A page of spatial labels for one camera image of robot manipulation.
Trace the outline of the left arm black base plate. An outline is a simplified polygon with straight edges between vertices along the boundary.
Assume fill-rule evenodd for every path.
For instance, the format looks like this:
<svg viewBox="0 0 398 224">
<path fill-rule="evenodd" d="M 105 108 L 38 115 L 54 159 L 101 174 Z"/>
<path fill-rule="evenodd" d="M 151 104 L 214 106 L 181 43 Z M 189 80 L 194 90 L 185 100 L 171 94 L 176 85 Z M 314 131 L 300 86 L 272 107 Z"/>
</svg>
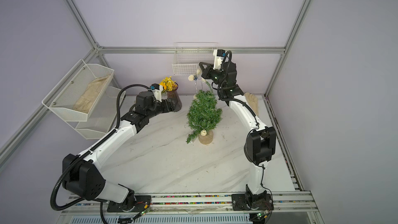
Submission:
<svg viewBox="0 0 398 224">
<path fill-rule="evenodd" d="M 128 196 L 122 203 L 115 203 L 110 201 L 107 212 L 108 213 L 121 213 L 121 212 L 143 212 L 150 207 L 152 197 L 150 195 L 134 195 Z"/>
</svg>

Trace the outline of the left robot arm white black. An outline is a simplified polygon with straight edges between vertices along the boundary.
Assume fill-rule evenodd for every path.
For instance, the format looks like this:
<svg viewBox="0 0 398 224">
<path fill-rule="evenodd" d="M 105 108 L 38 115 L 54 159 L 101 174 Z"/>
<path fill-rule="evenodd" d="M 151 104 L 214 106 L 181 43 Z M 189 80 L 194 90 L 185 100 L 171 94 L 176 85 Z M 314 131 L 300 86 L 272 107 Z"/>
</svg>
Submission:
<svg viewBox="0 0 398 224">
<path fill-rule="evenodd" d="M 121 89 L 116 98 L 116 125 L 94 145 L 78 155 L 63 159 L 62 174 L 50 196 L 55 211 L 65 210 L 81 201 L 108 202 L 123 212 L 132 211 L 138 204 L 135 192 L 126 186 L 106 180 L 100 172 L 105 162 L 127 140 L 139 133 L 152 117 L 178 112 L 181 104 L 175 97 L 163 99 L 159 84 L 145 86 L 136 103 L 125 114 L 120 113 L 122 95 L 134 85 Z"/>
</svg>

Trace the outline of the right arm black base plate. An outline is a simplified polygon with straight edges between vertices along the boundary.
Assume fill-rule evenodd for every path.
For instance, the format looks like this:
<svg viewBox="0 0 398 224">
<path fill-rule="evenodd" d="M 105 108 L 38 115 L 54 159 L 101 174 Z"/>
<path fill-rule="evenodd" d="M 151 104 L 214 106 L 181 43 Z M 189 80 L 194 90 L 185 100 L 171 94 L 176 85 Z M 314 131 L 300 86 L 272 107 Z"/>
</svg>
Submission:
<svg viewBox="0 0 398 224">
<path fill-rule="evenodd" d="M 271 195 L 264 192 L 258 195 L 233 194 L 232 207 L 234 211 L 271 211 L 274 210 Z"/>
</svg>

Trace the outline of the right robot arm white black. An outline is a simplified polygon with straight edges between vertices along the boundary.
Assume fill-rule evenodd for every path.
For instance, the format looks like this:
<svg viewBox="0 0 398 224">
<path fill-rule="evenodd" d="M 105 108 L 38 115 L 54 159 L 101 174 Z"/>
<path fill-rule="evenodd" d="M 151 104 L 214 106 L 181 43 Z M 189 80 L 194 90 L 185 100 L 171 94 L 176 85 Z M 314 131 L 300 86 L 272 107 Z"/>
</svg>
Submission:
<svg viewBox="0 0 398 224">
<path fill-rule="evenodd" d="M 276 151 L 276 130 L 268 127 L 249 106 L 249 103 L 237 84 L 236 64 L 232 61 L 232 52 L 223 49 L 213 51 L 213 64 L 201 62 L 202 77 L 216 85 L 219 100 L 238 116 L 247 131 L 243 147 L 246 159 L 250 162 L 249 180 L 243 194 L 232 196 L 235 210 L 267 209 L 272 211 L 273 197 L 270 189 L 264 185 L 266 170 Z"/>
</svg>

